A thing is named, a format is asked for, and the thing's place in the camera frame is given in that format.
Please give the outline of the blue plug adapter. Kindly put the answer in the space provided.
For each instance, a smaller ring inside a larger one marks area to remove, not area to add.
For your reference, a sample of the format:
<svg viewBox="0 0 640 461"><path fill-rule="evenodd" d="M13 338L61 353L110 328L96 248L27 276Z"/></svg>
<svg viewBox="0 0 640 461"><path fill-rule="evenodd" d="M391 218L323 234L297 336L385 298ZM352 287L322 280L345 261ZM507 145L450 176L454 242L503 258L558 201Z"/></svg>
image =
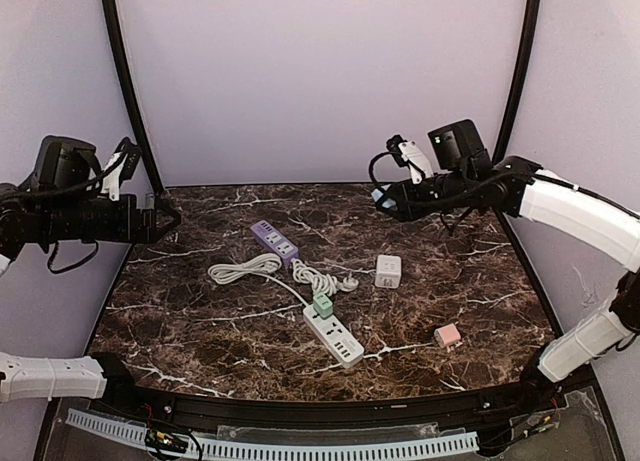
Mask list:
<svg viewBox="0 0 640 461"><path fill-rule="evenodd" d="M388 198L387 198L385 193L383 193L379 189L374 189L371 192L371 196L373 198L374 204L375 204L377 209L385 210L385 209L389 208Z"/></svg>

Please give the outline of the green plug adapter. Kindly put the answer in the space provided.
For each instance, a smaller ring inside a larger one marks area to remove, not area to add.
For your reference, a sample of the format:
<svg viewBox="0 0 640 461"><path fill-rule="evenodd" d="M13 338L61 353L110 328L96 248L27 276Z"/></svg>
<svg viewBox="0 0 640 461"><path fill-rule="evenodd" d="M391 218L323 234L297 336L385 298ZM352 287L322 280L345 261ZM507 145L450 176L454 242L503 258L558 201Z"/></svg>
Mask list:
<svg viewBox="0 0 640 461"><path fill-rule="evenodd" d="M315 313L322 319L327 319L333 312L333 302L331 298L324 292L316 292L313 295L313 308Z"/></svg>

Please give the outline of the purple power strip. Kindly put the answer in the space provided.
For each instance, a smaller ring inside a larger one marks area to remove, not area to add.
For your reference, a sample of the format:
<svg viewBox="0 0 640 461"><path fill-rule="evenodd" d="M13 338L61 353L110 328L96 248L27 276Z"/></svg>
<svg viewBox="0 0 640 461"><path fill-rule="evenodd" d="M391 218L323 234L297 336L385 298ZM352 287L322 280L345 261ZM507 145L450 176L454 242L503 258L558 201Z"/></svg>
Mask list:
<svg viewBox="0 0 640 461"><path fill-rule="evenodd" d="M268 221L259 221L251 225L250 230L254 239L262 247L278 255L285 267L290 267L294 259L299 259L298 247Z"/></svg>

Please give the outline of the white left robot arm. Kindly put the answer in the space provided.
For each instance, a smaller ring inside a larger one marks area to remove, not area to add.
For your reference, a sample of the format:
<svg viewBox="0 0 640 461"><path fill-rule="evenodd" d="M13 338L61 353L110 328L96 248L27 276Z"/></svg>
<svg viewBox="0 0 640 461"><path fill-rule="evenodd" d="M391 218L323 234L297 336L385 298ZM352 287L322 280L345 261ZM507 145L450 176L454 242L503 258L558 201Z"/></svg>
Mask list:
<svg viewBox="0 0 640 461"><path fill-rule="evenodd" d="M84 355L110 288L130 250L103 243L83 267L54 275L26 246L1 277L1 401L111 399L134 381L112 353Z"/></svg>

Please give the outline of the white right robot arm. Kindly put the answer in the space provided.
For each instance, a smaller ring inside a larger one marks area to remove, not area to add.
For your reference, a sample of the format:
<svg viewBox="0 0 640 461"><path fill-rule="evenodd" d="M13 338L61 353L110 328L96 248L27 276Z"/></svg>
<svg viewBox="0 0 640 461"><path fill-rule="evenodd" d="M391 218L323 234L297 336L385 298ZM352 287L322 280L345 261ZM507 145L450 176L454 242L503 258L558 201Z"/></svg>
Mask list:
<svg viewBox="0 0 640 461"><path fill-rule="evenodd" d="M408 222L459 208L511 216L551 296L577 293L570 266L586 275L602 264L605 273L620 275L599 305L575 311L575 324L539 352L525 380L558 383L611 348L622 350L638 338L637 212L517 156L478 173L466 165L435 174L410 160L401 164L411 169L412 178L373 182L377 209L392 218Z"/></svg>

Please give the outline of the pink plug adapter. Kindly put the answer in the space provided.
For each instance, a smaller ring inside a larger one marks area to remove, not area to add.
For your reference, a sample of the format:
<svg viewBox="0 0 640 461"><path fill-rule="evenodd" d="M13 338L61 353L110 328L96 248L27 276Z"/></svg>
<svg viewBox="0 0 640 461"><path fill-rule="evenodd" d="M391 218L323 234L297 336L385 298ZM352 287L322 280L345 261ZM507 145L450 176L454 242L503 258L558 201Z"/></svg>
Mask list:
<svg viewBox="0 0 640 461"><path fill-rule="evenodd" d="M440 348L447 348L460 342L461 334L456 325L450 323L436 328L434 338Z"/></svg>

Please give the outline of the white power strip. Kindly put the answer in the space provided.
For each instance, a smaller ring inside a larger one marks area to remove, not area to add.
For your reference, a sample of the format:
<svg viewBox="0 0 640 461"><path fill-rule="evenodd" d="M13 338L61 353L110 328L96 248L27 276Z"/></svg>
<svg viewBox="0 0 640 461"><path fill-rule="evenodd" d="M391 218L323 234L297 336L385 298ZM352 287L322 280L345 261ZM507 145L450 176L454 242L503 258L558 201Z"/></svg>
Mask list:
<svg viewBox="0 0 640 461"><path fill-rule="evenodd" d="M303 309L303 319L331 355L345 369L359 363L364 348L335 315L322 318L313 306Z"/></svg>

